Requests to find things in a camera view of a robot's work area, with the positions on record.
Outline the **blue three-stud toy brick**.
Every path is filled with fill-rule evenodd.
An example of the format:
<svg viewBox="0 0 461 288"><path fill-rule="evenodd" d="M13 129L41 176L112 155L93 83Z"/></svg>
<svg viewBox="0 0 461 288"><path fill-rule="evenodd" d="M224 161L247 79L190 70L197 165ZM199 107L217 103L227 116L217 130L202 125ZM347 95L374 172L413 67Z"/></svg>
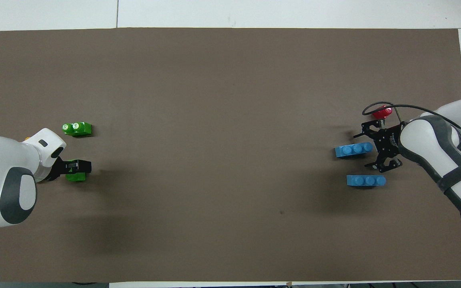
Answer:
<svg viewBox="0 0 461 288"><path fill-rule="evenodd" d="M387 182L382 175L347 175L346 181L348 186L353 187L384 186Z"/></svg>
<svg viewBox="0 0 461 288"><path fill-rule="evenodd" d="M370 142L361 142L356 144L348 144L337 146L334 148L336 158L349 158L358 155L370 153L373 151L373 144Z"/></svg>

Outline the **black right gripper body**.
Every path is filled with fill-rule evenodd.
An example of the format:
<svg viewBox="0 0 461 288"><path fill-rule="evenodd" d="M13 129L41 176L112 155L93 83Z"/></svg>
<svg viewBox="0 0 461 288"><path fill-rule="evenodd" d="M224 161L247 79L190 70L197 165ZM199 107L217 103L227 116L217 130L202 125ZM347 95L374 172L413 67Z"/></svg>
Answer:
<svg viewBox="0 0 461 288"><path fill-rule="evenodd" d="M377 160L395 159L399 155L399 135L402 125L386 128L380 125L377 131Z"/></svg>

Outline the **brown table mat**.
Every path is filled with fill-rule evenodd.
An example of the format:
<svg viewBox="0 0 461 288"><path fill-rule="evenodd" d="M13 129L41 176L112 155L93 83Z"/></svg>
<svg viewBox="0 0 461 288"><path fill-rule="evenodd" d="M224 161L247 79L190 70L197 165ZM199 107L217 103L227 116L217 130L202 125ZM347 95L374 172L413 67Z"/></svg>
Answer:
<svg viewBox="0 0 461 288"><path fill-rule="evenodd" d="M461 99L455 29L0 32L0 136L64 136L85 182L0 228L0 282L461 280L459 212L404 160L337 159L377 101Z"/></svg>

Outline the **red one-stud toy brick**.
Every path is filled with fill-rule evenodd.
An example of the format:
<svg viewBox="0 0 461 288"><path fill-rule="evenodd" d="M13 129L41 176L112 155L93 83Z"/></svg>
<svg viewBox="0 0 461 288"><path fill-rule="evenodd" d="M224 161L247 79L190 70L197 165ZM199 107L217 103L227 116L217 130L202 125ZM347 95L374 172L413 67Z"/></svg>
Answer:
<svg viewBox="0 0 461 288"><path fill-rule="evenodd" d="M386 119L388 116L392 114L392 108L388 108L388 106L389 104L377 107L377 109L373 112L373 117L376 120Z"/></svg>

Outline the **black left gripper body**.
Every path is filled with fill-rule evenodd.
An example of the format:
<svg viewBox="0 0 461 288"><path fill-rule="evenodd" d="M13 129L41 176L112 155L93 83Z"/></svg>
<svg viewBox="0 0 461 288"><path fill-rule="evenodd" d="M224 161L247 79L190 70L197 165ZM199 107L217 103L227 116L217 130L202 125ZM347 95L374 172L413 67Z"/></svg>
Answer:
<svg viewBox="0 0 461 288"><path fill-rule="evenodd" d="M53 166L51 166L51 170L49 172L49 181L53 181L59 178L61 175L65 175L69 173L69 162L63 161L60 157L57 157Z"/></svg>

